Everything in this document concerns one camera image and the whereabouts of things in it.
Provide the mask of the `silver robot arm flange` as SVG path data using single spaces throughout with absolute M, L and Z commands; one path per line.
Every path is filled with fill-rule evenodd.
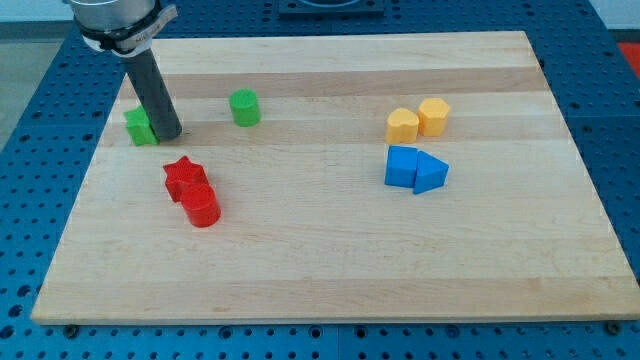
M 68 0 L 85 43 L 97 52 L 131 58 L 151 48 L 153 38 L 178 16 L 160 0 Z

